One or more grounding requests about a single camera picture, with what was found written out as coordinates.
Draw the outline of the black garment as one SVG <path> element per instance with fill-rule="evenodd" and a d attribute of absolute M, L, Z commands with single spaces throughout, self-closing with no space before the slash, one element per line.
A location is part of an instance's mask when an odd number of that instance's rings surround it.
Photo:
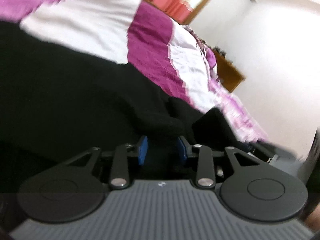
<path fill-rule="evenodd" d="M 1 22 L 1 227 L 24 215 L 15 194 L 28 178 L 98 146 L 114 150 L 148 138 L 134 179 L 190 178 L 183 172 L 179 136 L 215 151 L 248 148 L 223 114 L 202 114 L 169 96 L 131 64 L 116 64 L 42 42 L 17 24 Z"/>

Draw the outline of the wooden side cabinet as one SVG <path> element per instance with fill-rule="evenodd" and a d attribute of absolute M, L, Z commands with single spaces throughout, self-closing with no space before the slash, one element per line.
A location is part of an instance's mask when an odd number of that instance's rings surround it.
<path fill-rule="evenodd" d="M 217 74 L 223 87 L 229 92 L 233 92 L 245 76 L 233 65 L 233 63 L 226 59 L 225 52 L 215 47 L 213 53 L 217 61 Z"/>

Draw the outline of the magenta and white striped blanket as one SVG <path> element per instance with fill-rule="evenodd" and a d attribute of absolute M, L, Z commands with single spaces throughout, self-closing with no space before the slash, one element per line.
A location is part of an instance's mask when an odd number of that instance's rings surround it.
<path fill-rule="evenodd" d="M 20 22 L 28 34 L 118 64 L 130 63 L 202 113 L 218 107 L 240 141 L 266 134 L 218 80 L 213 52 L 194 32 L 142 0 L 63 0 Z"/>

